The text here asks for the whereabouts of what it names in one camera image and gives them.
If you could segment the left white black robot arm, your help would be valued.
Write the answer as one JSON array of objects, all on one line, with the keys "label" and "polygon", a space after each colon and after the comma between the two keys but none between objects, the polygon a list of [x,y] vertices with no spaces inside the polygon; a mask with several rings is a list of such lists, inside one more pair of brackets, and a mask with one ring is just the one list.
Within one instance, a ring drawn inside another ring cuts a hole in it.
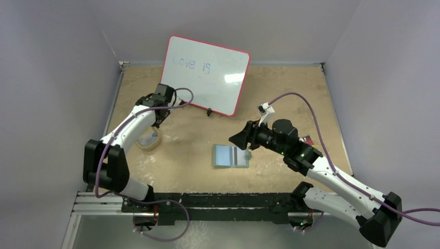
[{"label": "left white black robot arm", "polygon": [[155,92],[136,101],[130,114],[113,131],[85,144],[83,180],[94,185],[97,198],[115,193],[134,199],[141,212],[153,209],[154,190],[130,175],[126,153],[144,131],[158,128],[179,103],[174,88],[158,84]]}]

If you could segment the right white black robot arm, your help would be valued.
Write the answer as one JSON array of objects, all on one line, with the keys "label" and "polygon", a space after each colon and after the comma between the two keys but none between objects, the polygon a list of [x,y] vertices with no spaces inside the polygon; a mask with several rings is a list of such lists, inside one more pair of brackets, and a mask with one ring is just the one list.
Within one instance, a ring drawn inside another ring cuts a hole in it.
[{"label": "right white black robot arm", "polygon": [[276,120],[272,128],[258,121],[248,121],[229,141],[244,150],[264,147],[283,156],[294,172],[320,182],[332,193],[302,182],[291,197],[294,209],[318,209],[338,217],[357,228],[370,243],[386,247],[402,221],[402,199],[390,192],[384,194],[359,182],[351,175],[331,167],[328,158],[315,147],[303,142],[298,130],[287,119]]}]

